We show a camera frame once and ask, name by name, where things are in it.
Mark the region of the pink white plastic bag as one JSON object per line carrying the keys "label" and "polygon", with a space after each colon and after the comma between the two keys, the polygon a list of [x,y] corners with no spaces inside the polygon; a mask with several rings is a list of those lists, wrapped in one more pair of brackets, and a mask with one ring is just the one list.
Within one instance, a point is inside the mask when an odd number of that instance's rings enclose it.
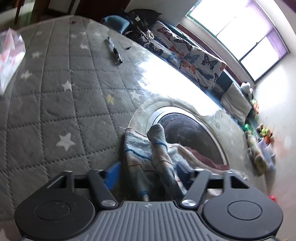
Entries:
{"label": "pink white plastic bag", "polygon": [[25,42],[15,30],[8,28],[1,32],[0,78],[1,95],[4,94],[14,73],[26,54]]}

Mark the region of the striped blue beige towel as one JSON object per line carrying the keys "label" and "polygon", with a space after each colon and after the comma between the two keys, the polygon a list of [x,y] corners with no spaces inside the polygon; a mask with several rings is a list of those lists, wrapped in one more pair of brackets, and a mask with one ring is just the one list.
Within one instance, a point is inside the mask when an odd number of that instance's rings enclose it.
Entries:
{"label": "striped blue beige towel", "polygon": [[215,164],[189,147],[167,143],[160,124],[151,126],[146,135],[126,128],[124,153],[129,178],[141,201],[179,201],[184,197],[175,175],[178,163],[218,175],[230,169],[228,165]]}

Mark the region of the butterfly pattern cushion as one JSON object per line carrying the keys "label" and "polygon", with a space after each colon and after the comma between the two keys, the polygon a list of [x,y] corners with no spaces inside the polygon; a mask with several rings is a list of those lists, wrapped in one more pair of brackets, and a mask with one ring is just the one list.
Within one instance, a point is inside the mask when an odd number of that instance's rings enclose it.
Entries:
{"label": "butterfly pattern cushion", "polygon": [[202,87],[212,91],[226,63],[207,51],[193,47],[181,58],[180,69]]}
{"label": "butterfly pattern cushion", "polygon": [[159,20],[155,22],[150,31],[154,38],[144,46],[177,68],[180,68],[182,59],[195,49],[194,45],[173,33]]}

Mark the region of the white plush toy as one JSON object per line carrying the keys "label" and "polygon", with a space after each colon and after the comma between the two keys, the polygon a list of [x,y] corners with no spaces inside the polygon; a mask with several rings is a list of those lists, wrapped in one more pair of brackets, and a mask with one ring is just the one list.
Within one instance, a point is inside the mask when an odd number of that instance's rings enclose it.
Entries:
{"label": "white plush toy", "polygon": [[249,100],[253,99],[253,88],[251,87],[249,82],[243,82],[240,86],[242,93],[248,98]]}

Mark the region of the window with green frame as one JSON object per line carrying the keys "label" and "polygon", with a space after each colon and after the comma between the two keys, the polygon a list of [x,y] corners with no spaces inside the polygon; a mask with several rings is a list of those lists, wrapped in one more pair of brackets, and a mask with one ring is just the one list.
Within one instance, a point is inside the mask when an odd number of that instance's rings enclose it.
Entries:
{"label": "window with green frame", "polygon": [[253,82],[289,52],[256,1],[197,1],[181,23],[196,35],[205,32]]}

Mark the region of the black marker pen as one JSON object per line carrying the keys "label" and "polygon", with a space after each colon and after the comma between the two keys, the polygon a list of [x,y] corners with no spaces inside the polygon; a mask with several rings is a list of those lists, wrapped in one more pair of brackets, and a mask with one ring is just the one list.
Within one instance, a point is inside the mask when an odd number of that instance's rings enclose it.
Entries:
{"label": "black marker pen", "polygon": [[110,50],[110,52],[113,54],[114,59],[116,60],[117,64],[122,64],[123,63],[123,58],[122,56],[119,54],[118,50],[116,49],[111,37],[107,37],[107,39],[105,40],[108,48]]}

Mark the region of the black bag on sofa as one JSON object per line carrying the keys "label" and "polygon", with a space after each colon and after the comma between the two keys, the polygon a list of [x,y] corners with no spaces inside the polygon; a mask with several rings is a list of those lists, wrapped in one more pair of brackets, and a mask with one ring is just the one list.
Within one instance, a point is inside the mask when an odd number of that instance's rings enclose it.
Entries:
{"label": "black bag on sofa", "polygon": [[149,28],[153,26],[162,13],[152,9],[133,9],[126,13],[126,17],[132,27],[147,35]]}

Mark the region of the clear plastic storage box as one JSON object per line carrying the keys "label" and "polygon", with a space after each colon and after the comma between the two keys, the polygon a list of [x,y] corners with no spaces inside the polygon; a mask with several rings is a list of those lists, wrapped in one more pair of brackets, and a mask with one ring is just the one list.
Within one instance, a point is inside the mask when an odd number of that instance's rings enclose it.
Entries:
{"label": "clear plastic storage box", "polygon": [[267,162],[268,169],[270,171],[275,171],[275,153],[273,151],[272,145],[267,144],[264,139],[260,140],[258,146]]}

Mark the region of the grey white cushion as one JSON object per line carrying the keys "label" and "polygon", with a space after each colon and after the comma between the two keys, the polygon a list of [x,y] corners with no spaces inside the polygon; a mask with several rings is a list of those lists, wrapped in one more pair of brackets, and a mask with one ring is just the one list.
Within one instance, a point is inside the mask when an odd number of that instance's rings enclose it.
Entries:
{"label": "grey white cushion", "polygon": [[228,113],[238,120],[239,124],[245,124],[246,118],[251,111],[251,104],[235,83],[232,83],[222,95],[220,103]]}

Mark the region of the left butterfly pattern cushion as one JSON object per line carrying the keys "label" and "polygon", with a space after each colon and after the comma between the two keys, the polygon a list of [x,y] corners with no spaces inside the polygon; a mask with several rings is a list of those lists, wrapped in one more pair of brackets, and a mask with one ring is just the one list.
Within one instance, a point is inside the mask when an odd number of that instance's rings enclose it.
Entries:
{"label": "left butterfly pattern cushion", "polygon": [[195,49],[194,45],[173,33],[159,20],[155,22],[150,31],[154,38],[144,46],[177,68],[180,68],[182,59]]}

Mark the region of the round black induction cooktop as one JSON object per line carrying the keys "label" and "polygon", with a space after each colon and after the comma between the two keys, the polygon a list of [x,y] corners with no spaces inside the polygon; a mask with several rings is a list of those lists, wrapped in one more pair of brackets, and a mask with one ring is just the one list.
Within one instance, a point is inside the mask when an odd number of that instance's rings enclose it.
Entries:
{"label": "round black induction cooktop", "polygon": [[167,143],[181,144],[196,150],[214,164],[228,164],[224,150],[213,132],[192,113],[179,107],[165,106],[151,114],[146,130],[158,123],[164,128]]}

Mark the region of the right butterfly pattern cushion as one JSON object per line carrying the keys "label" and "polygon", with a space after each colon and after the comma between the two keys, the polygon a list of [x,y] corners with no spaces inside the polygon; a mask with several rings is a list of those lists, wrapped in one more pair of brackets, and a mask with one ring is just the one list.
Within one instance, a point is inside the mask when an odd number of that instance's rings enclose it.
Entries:
{"label": "right butterfly pattern cushion", "polygon": [[226,63],[207,51],[193,47],[181,58],[180,69],[202,87],[212,91]]}

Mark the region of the blue chair back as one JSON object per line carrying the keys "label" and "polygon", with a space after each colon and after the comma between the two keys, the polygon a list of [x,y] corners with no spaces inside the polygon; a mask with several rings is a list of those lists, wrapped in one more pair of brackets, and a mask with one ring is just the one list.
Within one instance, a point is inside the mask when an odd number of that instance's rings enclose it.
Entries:
{"label": "blue chair back", "polygon": [[121,16],[116,16],[116,15],[102,18],[101,23],[121,34],[124,33],[130,25],[128,20],[126,20]]}

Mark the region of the colourful plush toys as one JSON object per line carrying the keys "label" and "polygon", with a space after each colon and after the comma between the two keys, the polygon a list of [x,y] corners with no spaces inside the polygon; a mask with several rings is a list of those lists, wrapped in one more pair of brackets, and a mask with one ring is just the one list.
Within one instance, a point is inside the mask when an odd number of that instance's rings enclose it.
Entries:
{"label": "colourful plush toys", "polygon": [[244,131],[250,131],[252,135],[259,142],[264,140],[267,145],[274,142],[273,131],[267,128],[264,124],[259,124],[259,104],[256,99],[251,100],[252,109],[246,117],[245,124],[243,126]]}

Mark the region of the red plastic stool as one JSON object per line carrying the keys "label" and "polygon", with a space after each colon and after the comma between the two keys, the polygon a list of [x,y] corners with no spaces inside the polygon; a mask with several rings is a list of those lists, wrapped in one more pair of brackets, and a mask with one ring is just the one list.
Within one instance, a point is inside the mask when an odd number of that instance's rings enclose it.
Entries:
{"label": "red plastic stool", "polygon": [[275,196],[271,195],[271,196],[269,196],[269,198],[270,198],[271,200],[273,200],[274,202],[277,202],[277,199],[276,199]]}

